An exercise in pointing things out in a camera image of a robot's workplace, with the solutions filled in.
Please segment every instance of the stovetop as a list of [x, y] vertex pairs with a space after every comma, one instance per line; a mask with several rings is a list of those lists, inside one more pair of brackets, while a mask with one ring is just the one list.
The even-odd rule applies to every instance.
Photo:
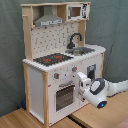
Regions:
[[61, 53], [54, 53], [40, 58], [36, 58], [33, 61], [48, 67], [57, 63], [67, 61], [69, 59], [73, 59], [73, 57]]

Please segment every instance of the wall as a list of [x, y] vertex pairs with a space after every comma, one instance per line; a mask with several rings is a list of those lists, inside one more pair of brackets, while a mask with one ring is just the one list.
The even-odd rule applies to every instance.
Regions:
[[0, 0], [0, 116], [16, 110], [21, 101], [25, 101], [22, 64], [25, 51], [20, 4], [68, 1]]
[[[20, 4], [66, 1], [69, 0], [0, 0], [0, 116], [14, 111], [22, 100], [25, 101], [22, 66], [25, 54]], [[106, 48], [105, 79], [112, 82], [128, 79], [128, 1], [90, 1], [86, 43]]]
[[90, 0], [86, 43], [106, 48], [103, 77], [112, 82], [128, 79], [128, 1]]

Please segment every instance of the toy sink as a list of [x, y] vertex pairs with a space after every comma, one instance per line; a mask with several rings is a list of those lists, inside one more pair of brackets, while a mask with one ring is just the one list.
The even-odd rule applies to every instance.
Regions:
[[80, 56], [80, 55], [85, 55], [87, 53], [94, 52], [94, 51], [95, 50], [91, 49], [91, 48], [77, 47], [77, 48], [73, 48], [73, 49], [68, 49], [65, 51], [65, 53], [72, 54], [75, 56]]

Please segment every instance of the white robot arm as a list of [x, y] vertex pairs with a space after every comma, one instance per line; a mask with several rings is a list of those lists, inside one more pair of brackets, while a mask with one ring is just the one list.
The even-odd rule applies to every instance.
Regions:
[[92, 83], [84, 73], [79, 72], [77, 75], [79, 77], [79, 94], [97, 108], [103, 108], [107, 104], [107, 96], [112, 97], [128, 90], [128, 80], [111, 83], [98, 78]]

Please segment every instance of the oven handle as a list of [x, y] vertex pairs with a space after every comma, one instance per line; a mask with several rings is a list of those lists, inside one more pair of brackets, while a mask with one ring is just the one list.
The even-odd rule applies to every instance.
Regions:
[[66, 83], [66, 84], [61, 84], [61, 85], [59, 85], [59, 87], [67, 87], [67, 86], [70, 85], [72, 82], [73, 82], [73, 81], [70, 80], [70, 81], [69, 81], [68, 83]]

